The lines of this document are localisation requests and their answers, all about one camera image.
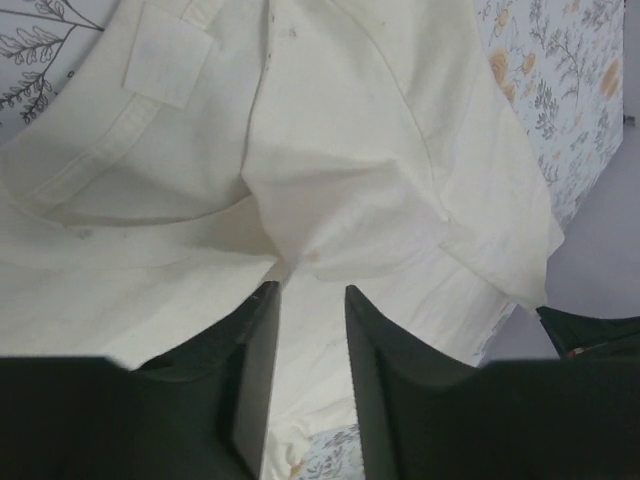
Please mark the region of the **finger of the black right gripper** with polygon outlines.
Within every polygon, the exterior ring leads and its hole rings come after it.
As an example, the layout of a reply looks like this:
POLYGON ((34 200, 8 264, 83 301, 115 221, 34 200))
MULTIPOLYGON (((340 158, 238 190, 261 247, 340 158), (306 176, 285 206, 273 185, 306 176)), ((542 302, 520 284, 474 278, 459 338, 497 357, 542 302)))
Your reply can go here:
POLYGON ((639 318, 600 319, 549 307, 536 310, 560 358, 639 358, 639 318))

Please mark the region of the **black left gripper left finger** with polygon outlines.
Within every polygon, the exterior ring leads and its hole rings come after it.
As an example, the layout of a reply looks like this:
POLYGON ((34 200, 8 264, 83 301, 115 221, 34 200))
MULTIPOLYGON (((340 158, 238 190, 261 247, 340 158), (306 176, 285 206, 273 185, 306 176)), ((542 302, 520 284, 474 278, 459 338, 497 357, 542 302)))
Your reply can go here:
POLYGON ((3 358, 2 477, 258 478, 279 314, 268 281, 135 370, 97 356, 3 358))

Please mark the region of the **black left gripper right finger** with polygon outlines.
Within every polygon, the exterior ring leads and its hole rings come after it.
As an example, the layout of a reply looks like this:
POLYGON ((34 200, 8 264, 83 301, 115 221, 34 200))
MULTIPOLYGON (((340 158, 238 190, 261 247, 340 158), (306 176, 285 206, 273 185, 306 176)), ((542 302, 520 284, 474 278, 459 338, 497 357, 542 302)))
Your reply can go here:
POLYGON ((635 479, 639 358, 498 361, 432 348, 345 292, 369 479, 635 479))

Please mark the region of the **cream white t shirt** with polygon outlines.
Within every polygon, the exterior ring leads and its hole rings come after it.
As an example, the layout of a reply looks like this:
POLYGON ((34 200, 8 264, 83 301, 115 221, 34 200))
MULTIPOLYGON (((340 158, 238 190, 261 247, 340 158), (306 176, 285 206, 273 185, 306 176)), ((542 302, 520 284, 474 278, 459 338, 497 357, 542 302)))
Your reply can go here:
POLYGON ((563 235, 470 1, 5 1, 1 351, 136 367, 268 279, 262 477, 355 423, 344 293, 475 364, 563 235))

